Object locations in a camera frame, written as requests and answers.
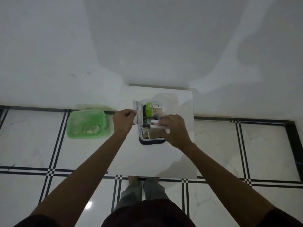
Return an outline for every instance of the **white table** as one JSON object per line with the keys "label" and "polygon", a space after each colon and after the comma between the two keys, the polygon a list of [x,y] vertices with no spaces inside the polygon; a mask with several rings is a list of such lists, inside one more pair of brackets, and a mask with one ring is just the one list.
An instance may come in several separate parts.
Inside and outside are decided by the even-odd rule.
{"label": "white table", "polygon": [[[133,100],[153,97],[166,102],[167,114],[178,114],[184,118],[189,137],[194,142],[192,91],[123,85],[119,110],[132,109]],[[138,125],[134,125],[111,163],[108,174],[196,179],[197,169],[187,156],[168,142],[142,145]]]}

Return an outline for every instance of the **translucent green basket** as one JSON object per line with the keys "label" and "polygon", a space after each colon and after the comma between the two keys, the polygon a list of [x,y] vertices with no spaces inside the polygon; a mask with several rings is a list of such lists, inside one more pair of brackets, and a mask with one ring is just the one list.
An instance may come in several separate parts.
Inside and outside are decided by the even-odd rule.
{"label": "translucent green basket", "polygon": [[102,110],[74,111],[66,124],[70,139],[96,139],[109,134],[109,123]]}

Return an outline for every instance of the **forearm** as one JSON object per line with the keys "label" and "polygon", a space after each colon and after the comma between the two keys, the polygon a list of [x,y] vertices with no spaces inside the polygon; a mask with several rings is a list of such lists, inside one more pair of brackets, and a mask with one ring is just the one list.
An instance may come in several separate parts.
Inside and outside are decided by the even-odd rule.
{"label": "forearm", "polygon": [[56,187],[32,212],[74,226],[116,156],[126,134],[114,133],[81,166]]}
{"label": "forearm", "polygon": [[182,150],[240,226],[257,226],[274,206],[203,153],[195,144]]}

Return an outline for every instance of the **hand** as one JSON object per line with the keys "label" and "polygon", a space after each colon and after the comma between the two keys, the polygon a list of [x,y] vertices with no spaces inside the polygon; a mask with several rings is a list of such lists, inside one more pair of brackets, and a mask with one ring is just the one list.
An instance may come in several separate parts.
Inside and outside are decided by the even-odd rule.
{"label": "hand", "polygon": [[185,127],[184,119],[181,116],[167,115],[162,117],[159,122],[164,123],[170,127],[169,134],[163,130],[161,135],[172,146],[183,151],[184,148],[192,144],[192,141],[190,140],[187,129]]}
{"label": "hand", "polygon": [[130,109],[116,111],[113,116],[114,133],[127,135],[133,126],[134,117],[137,112]]}

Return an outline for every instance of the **black sleeve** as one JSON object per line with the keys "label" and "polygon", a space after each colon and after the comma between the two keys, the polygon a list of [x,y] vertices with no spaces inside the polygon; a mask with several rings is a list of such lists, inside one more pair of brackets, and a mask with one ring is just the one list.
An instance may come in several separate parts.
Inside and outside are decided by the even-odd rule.
{"label": "black sleeve", "polygon": [[53,219],[44,215],[33,215],[20,221],[14,227],[60,227]]}
{"label": "black sleeve", "polygon": [[290,216],[284,211],[274,208],[269,211],[266,217],[261,221],[258,227],[263,226],[291,226],[291,227],[303,227],[303,224],[299,222],[296,218]]}

